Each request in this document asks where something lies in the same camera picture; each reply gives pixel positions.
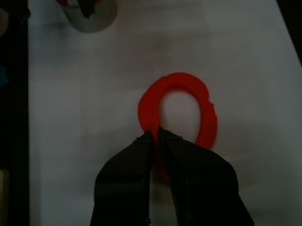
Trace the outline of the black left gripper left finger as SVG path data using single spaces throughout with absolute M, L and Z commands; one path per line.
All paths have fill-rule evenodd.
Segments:
M 89 226 L 148 226 L 151 132 L 135 139 L 106 163 L 95 182 Z

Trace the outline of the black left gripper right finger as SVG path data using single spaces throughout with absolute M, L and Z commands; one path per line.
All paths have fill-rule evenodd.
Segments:
M 231 164 L 164 129 L 158 137 L 178 226 L 254 226 Z

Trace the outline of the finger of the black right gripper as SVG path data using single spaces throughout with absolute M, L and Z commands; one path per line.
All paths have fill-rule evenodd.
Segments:
M 103 0 L 77 0 L 80 11 L 85 18 L 89 18 L 96 12 L 96 4 L 102 1 Z

